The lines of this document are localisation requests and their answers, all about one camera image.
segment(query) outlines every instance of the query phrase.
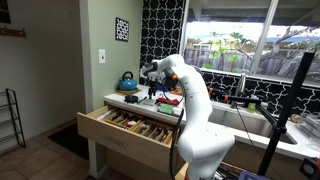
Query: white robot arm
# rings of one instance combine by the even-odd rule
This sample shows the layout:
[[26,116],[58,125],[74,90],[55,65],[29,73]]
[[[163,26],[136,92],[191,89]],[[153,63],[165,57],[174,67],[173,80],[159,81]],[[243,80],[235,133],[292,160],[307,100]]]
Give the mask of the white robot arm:
[[180,82],[184,90],[186,125],[178,140],[179,154],[189,163],[187,174],[190,180],[213,179],[235,139],[233,134],[219,129],[214,132],[207,130],[212,106],[200,73],[185,64],[183,57],[178,54],[153,60],[151,64],[142,67],[142,73],[152,80],[160,76],[166,81]]

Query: kettle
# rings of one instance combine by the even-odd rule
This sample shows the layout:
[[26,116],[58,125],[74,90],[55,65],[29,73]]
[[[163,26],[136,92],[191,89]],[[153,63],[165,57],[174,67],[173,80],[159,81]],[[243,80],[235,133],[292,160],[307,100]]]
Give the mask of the kettle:
[[118,87],[123,91],[134,91],[137,89],[137,82],[133,79],[132,72],[126,71],[122,75],[122,79],[120,79]]

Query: shelf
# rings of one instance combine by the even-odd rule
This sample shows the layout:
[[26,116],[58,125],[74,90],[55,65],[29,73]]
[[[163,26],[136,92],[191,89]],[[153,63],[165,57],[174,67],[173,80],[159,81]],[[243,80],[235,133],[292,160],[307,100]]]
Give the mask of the shelf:
[[0,105],[0,110],[8,109],[10,107],[9,104]]
[[5,121],[0,122],[0,126],[5,126],[5,125],[11,124],[11,123],[12,123],[12,119],[5,120]]
[[17,144],[21,147],[26,148],[26,142],[23,135],[22,125],[21,125],[21,119],[20,119],[20,113],[19,113],[19,107],[17,104],[17,96],[16,92],[12,89],[6,88],[5,92],[0,92],[1,96],[7,96],[6,102],[4,98],[1,98],[2,102],[0,102],[0,111],[9,111],[11,118],[10,119],[4,119],[0,120],[0,127],[11,125],[13,126],[14,133],[0,137],[0,142],[5,141],[7,139],[15,137],[17,140]]
[[4,141],[4,140],[7,140],[7,139],[10,139],[10,138],[13,138],[13,137],[15,137],[15,136],[16,136],[16,134],[13,133],[13,134],[10,134],[10,135],[8,135],[8,136],[2,137],[2,138],[0,138],[0,142],[1,142],[1,141]]

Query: black lattice wall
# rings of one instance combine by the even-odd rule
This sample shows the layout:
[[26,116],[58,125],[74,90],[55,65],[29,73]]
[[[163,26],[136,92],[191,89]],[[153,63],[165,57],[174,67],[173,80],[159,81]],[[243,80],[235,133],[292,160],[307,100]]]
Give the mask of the black lattice wall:
[[[239,77],[229,74],[202,72],[207,87],[224,89],[228,94],[234,94]],[[264,96],[269,103],[268,110],[273,115],[279,115],[286,103],[290,84],[258,78],[247,78],[245,93]],[[320,118],[320,89],[302,86],[291,113],[315,114]]]
[[185,0],[144,0],[140,68],[179,53]]

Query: green wall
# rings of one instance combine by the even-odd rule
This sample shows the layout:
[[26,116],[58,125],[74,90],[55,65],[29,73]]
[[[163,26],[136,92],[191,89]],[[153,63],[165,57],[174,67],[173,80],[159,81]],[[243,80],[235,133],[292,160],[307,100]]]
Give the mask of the green wall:
[[[125,71],[138,80],[141,44],[142,0],[80,1],[86,110],[103,106],[103,97],[116,90]],[[115,18],[129,22],[129,42],[115,40]],[[106,50],[99,64],[98,50]]]

